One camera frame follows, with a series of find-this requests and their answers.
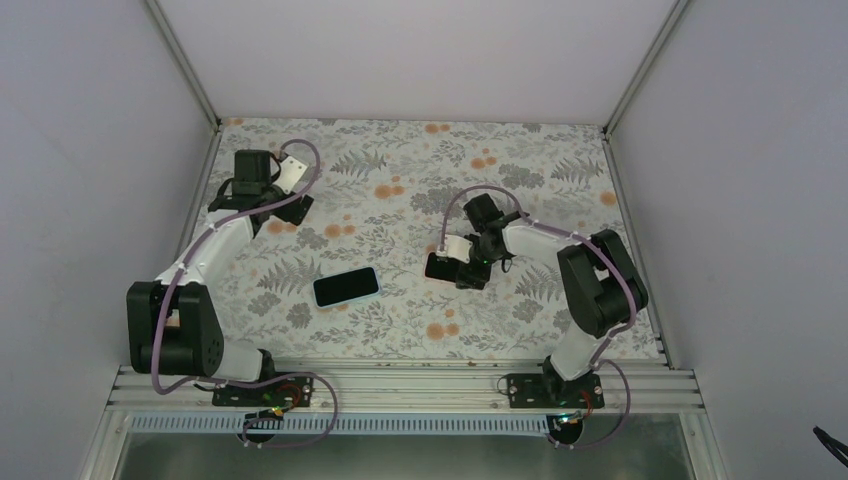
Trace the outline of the pink phone case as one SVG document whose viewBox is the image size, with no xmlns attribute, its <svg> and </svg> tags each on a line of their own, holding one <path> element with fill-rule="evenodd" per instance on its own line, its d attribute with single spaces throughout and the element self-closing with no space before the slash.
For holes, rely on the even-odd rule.
<svg viewBox="0 0 848 480">
<path fill-rule="evenodd" d="M 454 284 L 461 265 L 456 259 L 440 257 L 435 252 L 430 252 L 425 262 L 424 277 Z"/>
</svg>

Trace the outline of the phone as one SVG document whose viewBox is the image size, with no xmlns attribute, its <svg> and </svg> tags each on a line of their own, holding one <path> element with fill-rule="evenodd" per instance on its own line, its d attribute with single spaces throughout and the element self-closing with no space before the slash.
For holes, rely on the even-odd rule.
<svg viewBox="0 0 848 480">
<path fill-rule="evenodd" d="M 314 301 L 321 309 L 369 298 L 379 294 L 381 290 L 377 272 L 373 267 L 338 273 L 313 282 Z"/>
</svg>

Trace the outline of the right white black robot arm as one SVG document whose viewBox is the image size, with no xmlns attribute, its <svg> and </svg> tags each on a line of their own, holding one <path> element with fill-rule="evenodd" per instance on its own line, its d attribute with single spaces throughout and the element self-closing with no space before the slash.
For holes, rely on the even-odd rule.
<svg viewBox="0 0 848 480">
<path fill-rule="evenodd" d="M 613 338 L 633 327 L 647 307 L 648 290 L 615 231 L 585 237 L 535 220 L 519 204 L 505 213 L 490 197 L 493 187 L 477 190 L 463 207 L 472 233 L 441 231 L 437 254 L 457 263 L 460 289 L 483 289 L 493 264 L 517 257 L 557 268 L 575 324 L 545 358 L 541 391 L 549 404 L 565 407 L 578 397 L 579 379 L 600 366 Z"/>
</svg>

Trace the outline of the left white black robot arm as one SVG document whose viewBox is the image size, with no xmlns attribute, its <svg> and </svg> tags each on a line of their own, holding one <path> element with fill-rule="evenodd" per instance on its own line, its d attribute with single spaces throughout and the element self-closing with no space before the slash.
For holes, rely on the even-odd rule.
<svg viewBox="0 0 848 480">
<path fill-rule="evenodd" d="M 158 392 L 162 375 L 238 383 L 255 405 L 270 402 L 278 377 L 268 351 L 226 340 L 213 301 L 230 263 L 270 219 L 298 226 L 312 206 L 317 175 L 280 151 L 243 149 L 234 173 L 207 208 L 203 229 L 156 279 L 137 281 L 126 295 L 129 350 L 135 372 Z"/>
</svg>

